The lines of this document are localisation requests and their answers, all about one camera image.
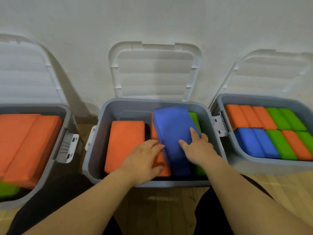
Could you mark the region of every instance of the hand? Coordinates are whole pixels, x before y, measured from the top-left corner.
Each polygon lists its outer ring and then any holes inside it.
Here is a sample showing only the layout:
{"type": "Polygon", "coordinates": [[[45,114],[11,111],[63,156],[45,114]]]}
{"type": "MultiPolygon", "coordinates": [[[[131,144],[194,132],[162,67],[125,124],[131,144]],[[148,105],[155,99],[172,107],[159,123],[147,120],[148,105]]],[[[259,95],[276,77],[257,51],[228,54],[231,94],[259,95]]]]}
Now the hand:
{"type": "Polygon", "coordinates": [[[157,143],[157,140],[147,140],[136,146],[120,167],[129,174],[135,186],[152,180],[164,169],[163,166],[152,168],[155,157],[164,148],[164,145],[157,143]]]}
{"type": "Polygon", "coordinates": [[[190,145],[183,140],[178,141],[189,161],[203,167],[210,157],[219,157],[204,133],[201,134],[201,138],[199,138],[198,133],[193,128],[190,128],[190,133],[193,140],[190,145]]]}

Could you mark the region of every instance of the white wall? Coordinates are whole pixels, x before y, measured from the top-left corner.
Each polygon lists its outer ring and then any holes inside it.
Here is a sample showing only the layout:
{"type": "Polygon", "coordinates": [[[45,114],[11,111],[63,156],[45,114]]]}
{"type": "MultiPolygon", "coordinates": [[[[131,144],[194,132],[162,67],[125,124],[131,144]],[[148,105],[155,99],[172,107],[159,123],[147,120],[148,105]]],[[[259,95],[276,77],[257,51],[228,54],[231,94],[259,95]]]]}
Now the white wall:
{"type": "MultiPolygon", "coordinates": [[[[191,100],[209,105],[243,53],[313,53],[312,10],[313,0],[0,0],[0,32],[47,48],[69,79],[60,81],[74,114],[84,116],[115,97],[108,52],[118,42],[198,46],[203,59],[191,100]]],[[[305,83],[292,97],[313,107],[313,82],[305,83]]]]}

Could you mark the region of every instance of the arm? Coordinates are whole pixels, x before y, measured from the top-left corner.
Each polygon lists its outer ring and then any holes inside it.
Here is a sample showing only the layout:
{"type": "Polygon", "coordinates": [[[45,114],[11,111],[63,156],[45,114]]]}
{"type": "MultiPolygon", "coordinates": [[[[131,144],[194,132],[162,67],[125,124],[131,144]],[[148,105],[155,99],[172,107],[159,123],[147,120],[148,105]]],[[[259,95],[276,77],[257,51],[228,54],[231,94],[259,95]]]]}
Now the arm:
{"type": "Polygon", "coordinates": [[[193,142],[179,143],[187,158],[200,165],[223,207],[234,234],[313,234],[300,218],[265,195],[217,155],[208,137],[190,129],[193,142]]]}
{"type": "Polygon", "coordinates": [[[150,181],[163,170],[152,168],[164,148],[157,140],[137,146],[122,166],[80,196],[49,215],[25,234],[102,234],[131,187],[150,181]]]}

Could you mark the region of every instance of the person's right hand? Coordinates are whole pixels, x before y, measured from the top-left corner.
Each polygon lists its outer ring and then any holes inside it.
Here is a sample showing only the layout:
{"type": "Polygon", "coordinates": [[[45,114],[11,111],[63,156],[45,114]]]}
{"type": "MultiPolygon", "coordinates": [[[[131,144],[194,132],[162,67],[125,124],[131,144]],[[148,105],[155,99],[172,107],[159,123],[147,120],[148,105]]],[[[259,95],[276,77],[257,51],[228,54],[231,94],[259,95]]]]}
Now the person's right hand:
{"type": "Polygon", "coordinates": [[[210,157],[219,157],[213,149],[213,145],[209,143],[206,134],[202,133],[201,138],[199,138],[198,133],[193,128],[190,128],[190,133],[193,140],[190,145],[183,140],[178,141],[189,161],[202,166],[209,160],[210,157]]]}

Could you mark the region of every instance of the open lid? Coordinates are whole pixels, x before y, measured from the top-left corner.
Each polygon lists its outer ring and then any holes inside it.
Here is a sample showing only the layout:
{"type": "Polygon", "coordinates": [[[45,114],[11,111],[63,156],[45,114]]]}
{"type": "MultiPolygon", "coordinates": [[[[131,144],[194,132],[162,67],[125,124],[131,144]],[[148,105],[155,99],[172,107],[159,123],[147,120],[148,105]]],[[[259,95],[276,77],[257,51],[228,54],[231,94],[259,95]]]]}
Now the open lid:
{"type": "Polygon", "coordinates": [[[311,66],[312,60],[307,53],[273,49],[253,51],[233,65],[215,99],[221,93],[285,97],[311,66]]]}
{"type": "Polygon", "coordinates": [[[116,97],[188,101],[201,59],[191,44],[117,43],[109,52],[116,97]]]}
{"type": "Polygon", "coordinates": [[[0,34],[0,102],[68,105],[50,59],[39,44],[0,34]]]}

